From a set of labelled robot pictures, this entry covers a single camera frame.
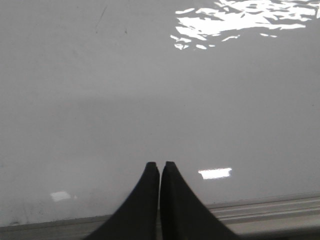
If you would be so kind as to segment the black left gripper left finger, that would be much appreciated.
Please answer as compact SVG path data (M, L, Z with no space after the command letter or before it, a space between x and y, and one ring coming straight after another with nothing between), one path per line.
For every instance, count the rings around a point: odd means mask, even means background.
M148 162L136 186L116 212L86 240L155 240L160 172Z

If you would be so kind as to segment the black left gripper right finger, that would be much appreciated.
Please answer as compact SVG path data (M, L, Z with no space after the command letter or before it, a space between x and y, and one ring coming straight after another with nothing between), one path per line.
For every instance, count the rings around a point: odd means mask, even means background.
M159 203L164 240L240 239L202 204L172 161L162 172Z

